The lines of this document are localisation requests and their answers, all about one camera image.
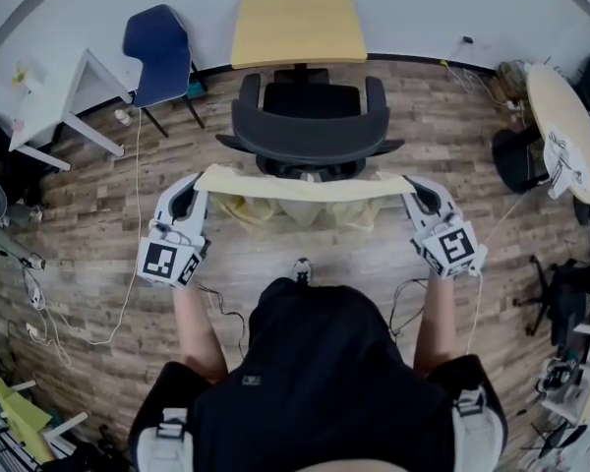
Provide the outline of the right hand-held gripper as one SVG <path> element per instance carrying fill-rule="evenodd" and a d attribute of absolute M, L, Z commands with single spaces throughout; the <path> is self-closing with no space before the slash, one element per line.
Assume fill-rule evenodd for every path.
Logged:
<path fill-rule="evenodd" d="M 478 248 L 471 222 L 443 185 L 417 175 L 405 179 L 414 188 L 402 200 L 415 228 L 411 243 L 417 254 L 440 278 L 467 271 Z"/>

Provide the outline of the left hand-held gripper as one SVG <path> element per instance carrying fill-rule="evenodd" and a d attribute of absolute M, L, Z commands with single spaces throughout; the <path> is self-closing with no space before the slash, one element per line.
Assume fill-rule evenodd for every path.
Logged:
<path fill-rule="evenodd" d="M 137 274 L 144 280 L 188 287 L 206 258 L 210 244 L 204 235 L 208 192 L 195 190 L 200 176 L 186 176 L 161 194 L 148 236 L 141 239 L 139 247 Z M 186 221 L 175 226 L 177 220 Z"/>

